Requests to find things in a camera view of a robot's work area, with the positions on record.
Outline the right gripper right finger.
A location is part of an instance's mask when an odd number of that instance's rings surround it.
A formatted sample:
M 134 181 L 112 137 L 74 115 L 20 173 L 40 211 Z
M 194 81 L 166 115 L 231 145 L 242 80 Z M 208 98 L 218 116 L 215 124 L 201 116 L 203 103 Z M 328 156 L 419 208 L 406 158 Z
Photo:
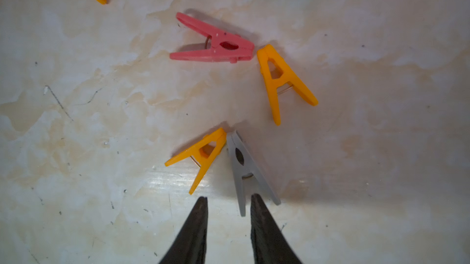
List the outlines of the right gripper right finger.
M 256 264 L 301 264 L 259 194 L 251 196 L 250 218 Z

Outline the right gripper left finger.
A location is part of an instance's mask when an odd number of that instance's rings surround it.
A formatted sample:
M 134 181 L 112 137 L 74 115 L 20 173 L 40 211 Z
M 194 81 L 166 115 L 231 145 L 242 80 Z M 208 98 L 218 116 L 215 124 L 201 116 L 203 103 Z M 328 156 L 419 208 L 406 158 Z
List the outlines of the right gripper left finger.
M 207 248 L 208 198 L 199 197 L 161 264 L 204 264 Z

